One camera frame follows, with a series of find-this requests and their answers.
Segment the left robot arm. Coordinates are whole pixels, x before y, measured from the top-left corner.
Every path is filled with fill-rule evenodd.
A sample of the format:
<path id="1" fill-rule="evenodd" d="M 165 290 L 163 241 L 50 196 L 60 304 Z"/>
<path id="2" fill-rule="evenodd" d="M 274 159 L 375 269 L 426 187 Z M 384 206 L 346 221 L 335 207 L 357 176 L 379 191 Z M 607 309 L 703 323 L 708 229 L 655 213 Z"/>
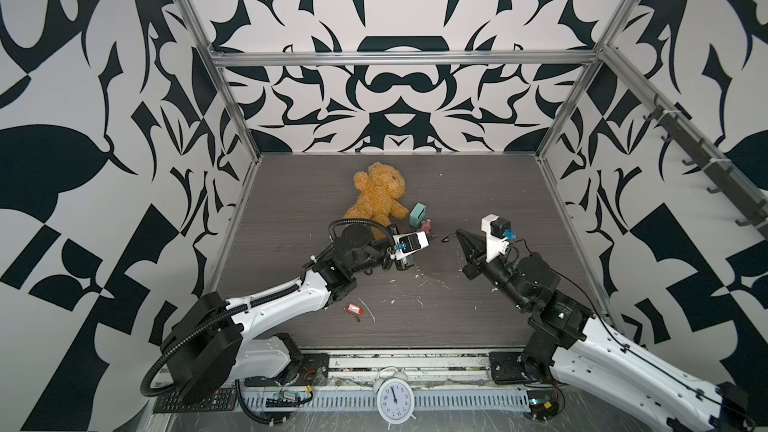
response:
<path id="1" fill-rule="evenodd" d="M 359 273 L 406 269 L 410 256 L 429 245 L 423 231 L 399 234 L 395 226 L 370 219 L 336 220 L 328 232 L 329 244 L 302 266 L 298 278 L 242 297 L 202 296 L 161 343 L 141 394 L 174 392 L 191 405 L 229 382 L 292 379 L 303 362 L 301 351 L 289 335 L 264 338 L 264 332 L 342 301 Z"/>

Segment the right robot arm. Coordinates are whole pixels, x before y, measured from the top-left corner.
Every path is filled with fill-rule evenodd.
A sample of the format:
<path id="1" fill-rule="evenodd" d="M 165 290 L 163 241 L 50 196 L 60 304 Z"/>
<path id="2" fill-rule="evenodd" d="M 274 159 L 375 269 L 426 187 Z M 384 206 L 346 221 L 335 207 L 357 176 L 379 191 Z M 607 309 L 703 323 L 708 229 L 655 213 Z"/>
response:
<path id="1" fill-rule="evenodd" d="M 699 379 L 632 343 L 559 290 L 562 274 L 539 253 L 510 259 L 509 232 L 455 236 L 467 278 L 487 278 L 527 315 L 534 333 L 519 358 L 525 376 L 586 391 L 656 431 L 755 429 L 743 390 Z"/>

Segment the pink toy figure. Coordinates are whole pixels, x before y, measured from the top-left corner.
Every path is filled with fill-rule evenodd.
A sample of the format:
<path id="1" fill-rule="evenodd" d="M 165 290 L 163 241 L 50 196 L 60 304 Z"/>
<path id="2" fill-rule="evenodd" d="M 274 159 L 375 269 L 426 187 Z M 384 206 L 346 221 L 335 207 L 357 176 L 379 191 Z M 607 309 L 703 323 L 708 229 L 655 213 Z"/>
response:
<path id="1" fill-rule="evenodd" d="M 432 224 L 430 219 L 425 219 L 421 226 L 420 231 L 424 232 L 428 237 L 432 236 Z"/>

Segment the teal toy block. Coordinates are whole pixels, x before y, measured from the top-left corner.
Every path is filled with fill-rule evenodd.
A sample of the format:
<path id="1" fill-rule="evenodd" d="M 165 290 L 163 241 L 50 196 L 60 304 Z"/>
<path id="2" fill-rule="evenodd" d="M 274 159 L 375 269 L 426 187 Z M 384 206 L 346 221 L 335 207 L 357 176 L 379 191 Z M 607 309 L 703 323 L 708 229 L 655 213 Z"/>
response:
<path id="1" fill-rule="evenodd" d="M 427 219 L 427 207 L 423 203 L 416 203 L 409 213 L 409 224 L 415 229 L 420 229 Z"/>

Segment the red key tag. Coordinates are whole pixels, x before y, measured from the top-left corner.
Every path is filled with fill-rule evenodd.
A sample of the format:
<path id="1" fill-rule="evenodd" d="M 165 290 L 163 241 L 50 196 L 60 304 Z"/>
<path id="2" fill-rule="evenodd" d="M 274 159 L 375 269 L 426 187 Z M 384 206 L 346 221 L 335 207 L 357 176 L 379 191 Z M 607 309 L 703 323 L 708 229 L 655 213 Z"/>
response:
<path id="1" fill-rule="evenodd" d="M 349 303 L 345 307 L 345 311 L 347 313 L 352 314 L 353 316 L 355 316 L 356 319 L 359 319 L 364 314 L 363 308 L 360 307 L 359 305 L 354 304 L 354 303 Z"/>

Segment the brown teddy bear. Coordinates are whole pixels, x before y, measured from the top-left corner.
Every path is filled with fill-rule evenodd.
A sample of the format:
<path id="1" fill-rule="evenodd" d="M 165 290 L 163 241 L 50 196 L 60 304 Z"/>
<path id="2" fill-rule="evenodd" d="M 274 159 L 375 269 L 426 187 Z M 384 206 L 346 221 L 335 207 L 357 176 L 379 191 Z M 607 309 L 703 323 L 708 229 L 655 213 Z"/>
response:
<path id="1" fill-rule="evenodd" d="M 389 226 L 391 217 L 404 220 L 409 215 L 409 210 L 399 202 L 406 192 L 406 183 L 394 167 L 376 162 L 366 171 L 357 172 L 353 182 L 359 195 L 345 218 L 368 219 Z"/>

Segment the white alarm clock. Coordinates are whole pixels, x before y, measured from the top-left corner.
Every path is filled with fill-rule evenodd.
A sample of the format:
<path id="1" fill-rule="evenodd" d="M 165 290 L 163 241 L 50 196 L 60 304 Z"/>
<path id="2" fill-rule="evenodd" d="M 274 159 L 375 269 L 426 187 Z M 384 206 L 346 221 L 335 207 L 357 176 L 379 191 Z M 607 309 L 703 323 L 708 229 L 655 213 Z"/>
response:
<path id="1" fill-rule="evenodd" d="M 377 411 L 389 425 L 402 425 L 412 417 L 415 393 L 403 370 L 381 369 L 374 380 L 373 393 Z"/>

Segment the small circuit board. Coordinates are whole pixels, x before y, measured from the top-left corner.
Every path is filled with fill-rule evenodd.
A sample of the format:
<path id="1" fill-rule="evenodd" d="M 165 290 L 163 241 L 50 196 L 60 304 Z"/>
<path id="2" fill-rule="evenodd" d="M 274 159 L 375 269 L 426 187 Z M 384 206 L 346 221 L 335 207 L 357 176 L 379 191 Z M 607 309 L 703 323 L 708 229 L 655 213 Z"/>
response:
<path id="1" fill-rule="evenodd" d="M 298 408 L 312 402 L 313 399 L 314 392 L 311 388 L 306 391 L 305 395 L 301 395 L 297 391 L 283 391 L 275 397 L 267 398 L 265 406 L 268 408 Z"/>

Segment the green electronics module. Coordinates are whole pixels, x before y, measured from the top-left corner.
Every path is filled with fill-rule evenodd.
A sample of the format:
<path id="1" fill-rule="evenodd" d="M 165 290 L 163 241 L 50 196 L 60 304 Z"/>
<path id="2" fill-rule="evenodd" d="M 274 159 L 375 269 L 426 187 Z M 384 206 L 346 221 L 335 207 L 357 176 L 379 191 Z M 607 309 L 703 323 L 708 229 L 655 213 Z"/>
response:
<path id="1" fill-rule="evenodd" d="M 557 389 L 528 390 L 529 411 L 524 416 L 536 422 L 549 422 L 564 410 L 564 395 Z"/>

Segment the black remote control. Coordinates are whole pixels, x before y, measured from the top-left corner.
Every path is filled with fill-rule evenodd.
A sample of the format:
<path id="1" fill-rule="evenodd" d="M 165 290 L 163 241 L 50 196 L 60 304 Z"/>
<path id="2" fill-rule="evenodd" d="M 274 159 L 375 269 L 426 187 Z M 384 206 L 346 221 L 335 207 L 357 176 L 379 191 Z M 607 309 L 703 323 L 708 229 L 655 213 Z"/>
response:
<path id="1" fill-rule="evenodd" d="M 169 392 L 157 398 L 154 414 L 204 413 L 233 411 L 237 403 L 234 388 L 222 388 L 198 402 L 186 404 L 178 392 Z"/>

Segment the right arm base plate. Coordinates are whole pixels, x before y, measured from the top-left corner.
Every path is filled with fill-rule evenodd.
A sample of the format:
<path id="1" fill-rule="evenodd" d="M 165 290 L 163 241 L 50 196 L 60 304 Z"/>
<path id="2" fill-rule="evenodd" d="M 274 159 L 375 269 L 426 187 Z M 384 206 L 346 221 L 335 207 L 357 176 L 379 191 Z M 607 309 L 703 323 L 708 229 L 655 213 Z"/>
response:
<path id="1" fill-rule="evenodd" d="M 520 351 L 492 351 L 488 354 L 491 380 L 496 385 L 530 385 L 539 382 L 525 368 Z"/>

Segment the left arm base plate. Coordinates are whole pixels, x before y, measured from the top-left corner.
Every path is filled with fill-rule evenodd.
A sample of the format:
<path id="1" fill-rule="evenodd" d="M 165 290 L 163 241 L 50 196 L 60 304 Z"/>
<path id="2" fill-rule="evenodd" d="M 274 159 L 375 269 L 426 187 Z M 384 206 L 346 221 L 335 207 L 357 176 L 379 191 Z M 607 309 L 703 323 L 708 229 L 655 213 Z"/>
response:
<path id="1" fill-rule="evenodd" d="M 309 353 L 302 356 L 301 363 L 293 360 L 287 368 L 274 378 L 250 377 L 244 380 L 246 387 L 284 387 L 321 384 L 327 378 L 330 355 Z"/>

